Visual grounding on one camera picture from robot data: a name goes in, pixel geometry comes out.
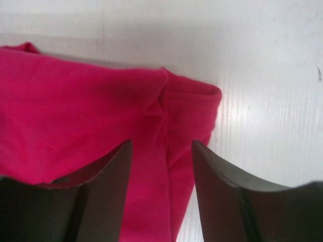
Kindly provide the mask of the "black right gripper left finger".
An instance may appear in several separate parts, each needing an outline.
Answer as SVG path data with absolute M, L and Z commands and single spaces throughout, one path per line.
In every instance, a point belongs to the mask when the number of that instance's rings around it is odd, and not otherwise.
M 1 177 L 1 241 L 118 241 L 132 163 L 126 140 L 49 184 Z

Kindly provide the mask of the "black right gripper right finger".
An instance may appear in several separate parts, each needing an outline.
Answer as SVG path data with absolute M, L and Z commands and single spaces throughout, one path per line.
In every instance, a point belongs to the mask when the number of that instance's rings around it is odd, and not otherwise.
M 322 182 L 290 188 L 256 177 L 192 142 L 205 241 L 322 241 Z

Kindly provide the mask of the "magenta t shirt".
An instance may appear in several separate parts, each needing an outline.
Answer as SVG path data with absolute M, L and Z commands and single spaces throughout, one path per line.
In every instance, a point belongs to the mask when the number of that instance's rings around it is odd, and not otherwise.
M 124 140 L 133 161 L 121 241 L 175 241 L 194 186 L 191 143 L 209 143 L 221 90 L 161 69 L 110 69 L 1 47 L 1 174 L 38 184 Z

